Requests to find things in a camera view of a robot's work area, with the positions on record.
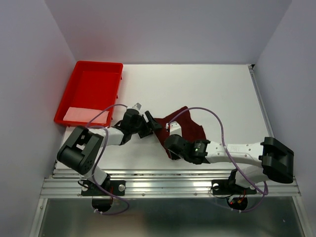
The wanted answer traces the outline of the dark red t shirt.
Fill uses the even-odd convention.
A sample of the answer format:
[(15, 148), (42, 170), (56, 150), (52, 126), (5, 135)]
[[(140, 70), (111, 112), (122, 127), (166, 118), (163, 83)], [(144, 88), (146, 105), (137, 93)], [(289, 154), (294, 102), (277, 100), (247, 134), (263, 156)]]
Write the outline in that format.
[[(187, 106), (184, 106), (164, 118), (155, 118), (155, 120), (162, 126), (162, 129), (155, 131), (155, 135), (162, 146), (164, 145), (166, 138), (169, 136), (169, 132), (165, 129), (166, 123), (170, 122), (176, 115), (187, 108)], [(181, 114), (175, 121), (180, 124), (182, 137), (187, 141), (192, 143), (196, 140), (206, 140), (203, 127), (191, 119), (189, 111)]]

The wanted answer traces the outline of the red plastic tray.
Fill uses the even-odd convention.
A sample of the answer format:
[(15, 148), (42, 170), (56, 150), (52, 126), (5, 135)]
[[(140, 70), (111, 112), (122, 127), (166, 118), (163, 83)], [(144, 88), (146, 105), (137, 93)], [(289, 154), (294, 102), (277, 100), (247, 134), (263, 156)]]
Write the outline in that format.
[(64, 126), (86, 125), (89, 119), (69, 119), (69, 110), (81, 110), (91, 116), (116, 103), (123, 64), (77, 61), (56, 111), (54, 122)]

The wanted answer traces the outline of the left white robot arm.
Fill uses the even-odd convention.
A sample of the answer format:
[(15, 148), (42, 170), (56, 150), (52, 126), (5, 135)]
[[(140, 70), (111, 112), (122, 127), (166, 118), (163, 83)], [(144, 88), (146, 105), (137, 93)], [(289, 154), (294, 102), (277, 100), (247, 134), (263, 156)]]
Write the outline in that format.
[(90, 181), (93, 189), (103, 195), (110, 191), (110, 176), (98, 167), (97, 159), (105, 147), (121, 146), (134, 134), (144, 138), (160, 129), (162, 126), (150, 112), (141, 115), (136, 109), (127, 109), (113, 127), (75, 127), (58, 151), (57, 160)]

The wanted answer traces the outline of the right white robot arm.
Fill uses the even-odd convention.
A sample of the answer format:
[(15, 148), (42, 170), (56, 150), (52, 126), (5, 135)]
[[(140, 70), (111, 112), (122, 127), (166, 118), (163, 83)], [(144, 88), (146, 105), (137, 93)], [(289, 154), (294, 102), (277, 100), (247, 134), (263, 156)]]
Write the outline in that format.
[(209, 140), (189, 142), (179, 135), (169, 136), (164, 147), (172, 159), (193, 164), (230, 162), (234, 165), (227, 180), (217, 181), (218, 195), (251, 194), (251, 186), (264, 181), (293, 183), (294, 152), (273, 137), (261, 143), (223, 145)]

